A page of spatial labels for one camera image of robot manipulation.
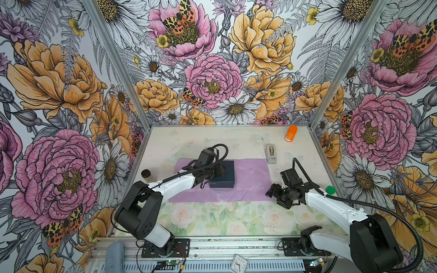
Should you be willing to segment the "dark blue gift box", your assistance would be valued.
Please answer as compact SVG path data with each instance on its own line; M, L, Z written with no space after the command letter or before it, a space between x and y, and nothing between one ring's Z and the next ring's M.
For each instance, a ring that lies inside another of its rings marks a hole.
M211 188L231 189L235 185L235 170L234 161L225 160L222 162L224 174L220 177L215 177L209 182Z

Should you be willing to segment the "purple and pink wrapping paper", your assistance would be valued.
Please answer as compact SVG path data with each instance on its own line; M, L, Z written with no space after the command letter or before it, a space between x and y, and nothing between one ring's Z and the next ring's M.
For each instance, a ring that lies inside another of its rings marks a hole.
M272 185L269 167L265 159L232 159L235 185L231 189L211 188L209 182L201 188L177 194L170 202L239 202L268 201L265 193Z

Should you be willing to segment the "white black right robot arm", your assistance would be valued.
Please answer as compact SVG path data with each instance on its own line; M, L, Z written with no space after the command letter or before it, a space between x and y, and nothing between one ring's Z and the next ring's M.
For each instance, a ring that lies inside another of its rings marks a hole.
M272 184L266 196L285 209L308 205L340 226L345 235L335 235L321 225L313 225L300 233L298 242L283 241L286 250L306 256L334 254L350 260L363 273L385 273L399 265L402 253L380 215L369 215L344 202L334 200L312 180L303 182L293 168L281 172L285 186Z

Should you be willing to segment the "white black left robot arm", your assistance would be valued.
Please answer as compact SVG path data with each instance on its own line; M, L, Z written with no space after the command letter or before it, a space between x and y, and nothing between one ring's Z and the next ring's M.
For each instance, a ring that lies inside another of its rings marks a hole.
M169 252L174 235L158 223L161 205L172 197L224 175L223 161L229 149L216 144L204 149L197 160L161 181L147 184L135 182L114 215L115 222L137 240L144 240Z

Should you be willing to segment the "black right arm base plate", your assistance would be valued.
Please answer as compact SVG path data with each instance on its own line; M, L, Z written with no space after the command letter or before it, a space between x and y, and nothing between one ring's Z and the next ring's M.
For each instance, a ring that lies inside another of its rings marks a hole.
M282 238L277 249L282 250L285 257L328 257L331 255L331 252L329 251L316 249L314 244L307 237Z

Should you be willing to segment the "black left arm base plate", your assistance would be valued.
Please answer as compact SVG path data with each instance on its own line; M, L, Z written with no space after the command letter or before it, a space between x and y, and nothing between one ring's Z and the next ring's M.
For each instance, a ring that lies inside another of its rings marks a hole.
M171 247L159 248L151 242L145 241L142 247L142 258L187 258L190 252L190 239L176 238Z

